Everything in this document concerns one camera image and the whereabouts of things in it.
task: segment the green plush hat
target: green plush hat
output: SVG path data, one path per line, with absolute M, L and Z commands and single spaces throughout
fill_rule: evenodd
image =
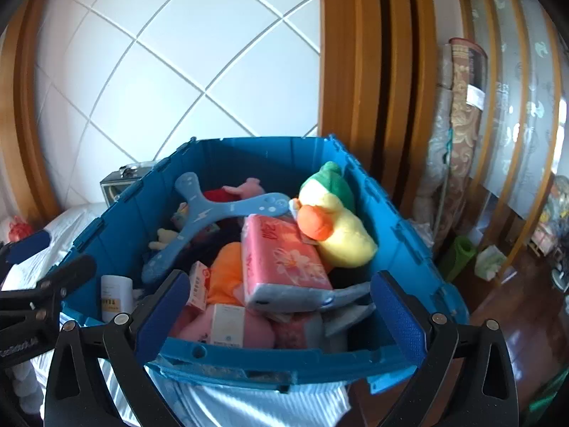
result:
M 311 179 L 315 179 L 328 192 L 334 194 L 350 212 L 353 214 L 356 212 L 354 194 L 348 182 L 342 177 L 342 169 L 336 162 L 326 162 L 317 173 L 302 184 L 301 189 Z

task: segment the yellow duck plush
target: yellow duck plush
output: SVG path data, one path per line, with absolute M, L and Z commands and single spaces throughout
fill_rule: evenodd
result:
M 340 167 L 327 162 L 301 186 L 298 226 L 318 242 L 320 256 L 332 267 L 361 267 L 376 254 L 377 245 L 342 199 L 348 205 L 353 204 L 353 195 Z

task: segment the red fabric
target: red fabric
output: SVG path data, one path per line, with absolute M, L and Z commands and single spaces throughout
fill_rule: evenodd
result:
M 221 188 L 205 191 L 204 196 L 211 202 L 235 202 L 241 199 L 239 196 L 229 194 L 227 191 L 224 191 Z
M 20 217 L 14 217 L 16 223 L 10 223 L 10 231 L 8 232 L 8 240 L 17 242 L 29 235 L 33 234 L 33 228 L 23 221 Z

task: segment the metal screw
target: metal screw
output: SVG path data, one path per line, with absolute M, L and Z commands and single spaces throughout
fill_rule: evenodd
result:
M 75 321 L 67 321 L 67 322 L 63 325 L 63 330 L 64 330 L 64 331 L 72 331 L 73 329 L 75 329 Z
M 445 325 L 447 323 L 447 317 L 442 313 L 435 313 L 431 319 L 438 325 Z
M 486 321 L 486 326 L 488 327 L 488 329 L 492 331 L 497 331 L 498 329 L 500 329 L 500 325 L 498 324 L 498 322 L 494 321 L 493 319 L 489 319 L 488 321 Z
M 119 326 L 123 325 L 128 320 L 129 320 L 129 315 L 127 315 L 126 313 L 121 313 L 120 315 L 115 316 L 115 324 Z

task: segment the blue plastic storage box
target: blue plastic storage box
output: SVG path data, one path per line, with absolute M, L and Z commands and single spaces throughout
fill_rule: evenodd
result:
M 375 258 L 365 267 L 336 270 L 336 288 L 369 281 L 388 270 L 403 289 L 416 295 L 429 312 L 441 311 L 459 323 L 468 322 L 467 308 L 454 286 L 446 284 L 431 253 L 404 221 L 385 191 L 362 169 L 333 136 L 329 138 L 231 138 L 197 141 L 192 138 L 130 186 L 100 218 L 75 240 L 64 261 L 80 253 L 97 261 L 97 278 L 67 298 L 63 312 L 81 325 L 100 323 L 100 276 L 128 275 L 140 287 L 147 244 L 182 202 L 174 181 L 195 172 L 203 191 L 237 186 L 260 178 L 267 192 L 293 197 L 301 183 L 332 160 L 357 201 L 357 215 L 378 242 Z M 374 313 L 348 335 L 349 352 L 324 354 L 312 350 L 234 349 L 168 338 L 159 357 L 149 364 L 164 376 L 194 384 L 225 384 L 281 391 L 314 390 L 306 384 L 348 383 L 369 378 L 373 391 L 382 391 L 411 374 L 382 319 Z

